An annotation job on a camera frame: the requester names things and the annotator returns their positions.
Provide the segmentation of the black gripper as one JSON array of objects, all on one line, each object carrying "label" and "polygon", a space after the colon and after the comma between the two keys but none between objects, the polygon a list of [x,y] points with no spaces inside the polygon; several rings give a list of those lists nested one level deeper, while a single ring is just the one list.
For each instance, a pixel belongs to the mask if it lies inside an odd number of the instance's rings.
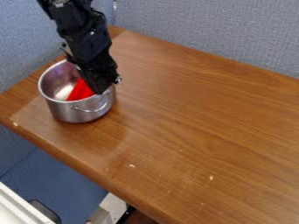
[{"label": "black gripper", "polygon": [[57,10],[58,33],[70,47],[69,60],[95,94],[122,81],[111,54],[107,17],[98,10]]}]

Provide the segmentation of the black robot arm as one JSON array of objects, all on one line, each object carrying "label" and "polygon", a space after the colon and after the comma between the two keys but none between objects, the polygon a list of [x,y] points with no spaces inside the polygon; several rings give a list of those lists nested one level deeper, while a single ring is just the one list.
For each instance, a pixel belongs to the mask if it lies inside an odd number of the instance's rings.
[{"label": "black robot arm", "polygon": [[113,39],[106,14],[93,0],[37,0],[65,39],[67,61],[75,65],[89,88],[102,95],[122,81],[111,54]]}]

